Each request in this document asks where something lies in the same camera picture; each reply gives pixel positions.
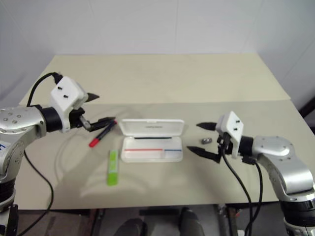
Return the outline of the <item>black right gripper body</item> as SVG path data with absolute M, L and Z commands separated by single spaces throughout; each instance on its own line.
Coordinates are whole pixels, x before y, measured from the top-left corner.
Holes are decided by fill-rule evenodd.
M 226 155 L 232 154 L 233 143 L 231 142 L 231 136 L 228 133 L 224 133 L 223 135 L 219 135 L 217 139 L 218 143 L 218 154 L 222 155 L 222 152 Z

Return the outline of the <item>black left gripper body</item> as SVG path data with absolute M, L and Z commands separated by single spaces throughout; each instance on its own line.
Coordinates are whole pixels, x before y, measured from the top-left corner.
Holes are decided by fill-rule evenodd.
M 79 108 L 77 110 L 72 110 L 69 114 L 69 122 L 70 128 L 80 128 L 83 127 L 86 130 L 91 129 L 91 125 L 88 120 L 86 120 L 83 116 L 85 110 L 83 108 Z

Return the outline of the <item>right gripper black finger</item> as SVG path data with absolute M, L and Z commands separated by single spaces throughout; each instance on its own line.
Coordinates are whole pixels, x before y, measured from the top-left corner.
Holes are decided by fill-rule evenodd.
M 194 154 L 215 161 L 216 163 L 220 163 L 221 161 L 221 152 L 218 153 L 212 153 L 206 151 L 204 148 L 195 147 L 195 146 L 187 146 L 188 150 L 193 152 Z
M 205 130 L 215 131 L 216 125 L 217 125 L 216 122 L 201 122 L 201 123 L 198 123 L 196 126 Z

